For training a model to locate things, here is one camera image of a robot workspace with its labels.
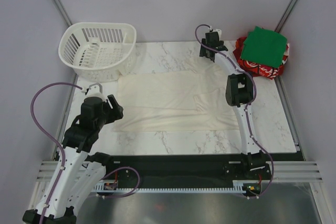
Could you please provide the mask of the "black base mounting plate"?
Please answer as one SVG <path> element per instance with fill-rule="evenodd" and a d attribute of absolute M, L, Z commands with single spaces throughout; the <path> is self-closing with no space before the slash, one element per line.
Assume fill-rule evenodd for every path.
<path fill-rule="evenodd" d="M 251 175 L 241 170 L 241 154 L 110 156 L 95 153 L 88 161 L 102 163 L 109 179 L 121 188 L 232 187 L 235 180 L 267 181 L 269 165 Z"/>

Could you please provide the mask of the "cream white t shirt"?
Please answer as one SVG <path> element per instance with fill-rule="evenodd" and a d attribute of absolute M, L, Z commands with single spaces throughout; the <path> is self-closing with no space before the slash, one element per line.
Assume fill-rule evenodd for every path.
<path fill-rule="evenodd" d="M 226 72 L 204 58 L 190 58 L 185 63 L 185 71 L 121 77 L 117 101 L 124 111 L 115 131 L 238 129 L 236 115 L 225 99 Z"/>

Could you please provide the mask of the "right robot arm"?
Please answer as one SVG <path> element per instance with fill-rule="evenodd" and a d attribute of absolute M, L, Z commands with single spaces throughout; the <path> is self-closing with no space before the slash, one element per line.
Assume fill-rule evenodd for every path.
<path fill-rule="evenodd" d="M 255 138 L 252 118 L 251 105 L 255 100 L 256 86 L 252 77 L 223 53 L 228 49 L 220 40 L 218 32 L 219 30 L 211 29 L 205 34 L 205 38 L 200 41 L 199 56 L 210 59 L 228 75 L 225 98 L 235 112 L 242 140 L 240 172 L 245 178 L 251 179 L 266 167 L 264 153 Z"/>

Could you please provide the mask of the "left aluminium table rail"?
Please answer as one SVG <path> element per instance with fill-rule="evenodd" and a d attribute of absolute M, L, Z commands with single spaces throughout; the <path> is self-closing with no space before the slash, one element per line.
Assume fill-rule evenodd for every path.
<path fill-rule="evenodd" d="M 78 75 L 76 73 L 73 74 L 73 78 L 71 80 L 72 84 L 77 84 L 78 81 Z M 75 87 L 70 86 L 69 90 L 67 91 L 67 96 L 66 96 L 66 103 L 65 103 L 65 107 L 62 111 L 62 117 L 61 117 L 61 121 L 60 124 L 58 126 L 57 132 L 56 132 L 56 140 L 61 143 L 62 138 L 63 138 L 63 134 L 65 132 L 65 127 L 66 127 L 66 123 L 68 120 L 68 116 L 69 116 L 69 112 L 70 112 L 70 108 L 71 108 L 71 103 L 74 97 L 74 92 L 75 92 Z M 55 157 L 57 156 L 57 146 L 54 148 L 50 159 L 52 161 L 55 160 Z"/>

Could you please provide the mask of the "folded red printed t shirt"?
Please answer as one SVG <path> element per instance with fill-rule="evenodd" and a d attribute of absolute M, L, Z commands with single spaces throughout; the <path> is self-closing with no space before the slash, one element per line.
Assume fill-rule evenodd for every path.
<path fill-rule="evenodd" d="M 239 66 L 243 70 L 251 72 L 253 77 L 265 77 L 270 80 L 273 80 L 275 77 L 282 75 L 284 72 L 285 64 L 289 57 L 290 44 L 287 43 L 286 45 L 286 50 L 284 52 L 281 65 L 278 68 L 274 68 L 266 65 L 260 65 L 247 60 L 243 60 L 241 58 L 241 54 L 243 52 L 244 47 L 244 41 L 246 40 L 246 38 L 247 37 L 240 37 L 235 42 L 235 50 L 233 51 L 233 54 Z"/>

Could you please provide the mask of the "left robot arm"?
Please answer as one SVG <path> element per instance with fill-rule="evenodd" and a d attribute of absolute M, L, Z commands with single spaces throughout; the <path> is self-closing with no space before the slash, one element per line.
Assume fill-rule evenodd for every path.
<path fill-rule="evenodd" d="M 123 118 L 123 107 L 114 95 L 96 93 L 84 99 L 80 114 L 65 132 L 61 157 L 48 189 L 34 209 L 26 210 L 24 223 L 76 223 L 77 214 L 93 187 L 111 178 L 115 165 L 110 156 L 89 156 L 103 126 Z"/>

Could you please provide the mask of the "folded green t shirt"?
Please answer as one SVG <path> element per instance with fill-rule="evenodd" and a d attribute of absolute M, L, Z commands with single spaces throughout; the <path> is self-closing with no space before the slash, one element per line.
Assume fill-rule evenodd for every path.
<path fill-rule="evenodd" d="M 256 26 L 243 42 L 241 58 L 278 68 L 286 51 L 287 38 L 275 31 Z"/>

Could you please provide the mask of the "white plastic laundry basket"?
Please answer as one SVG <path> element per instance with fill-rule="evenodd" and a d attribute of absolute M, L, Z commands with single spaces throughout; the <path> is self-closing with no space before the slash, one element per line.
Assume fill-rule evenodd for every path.
<path fill-rule="evenodd" d="M 137 31 L 130 24 L 79 22 L 63 34 L 58 54 L 79 77 L 110 82 L 134 68 L 136 41 Z"/>

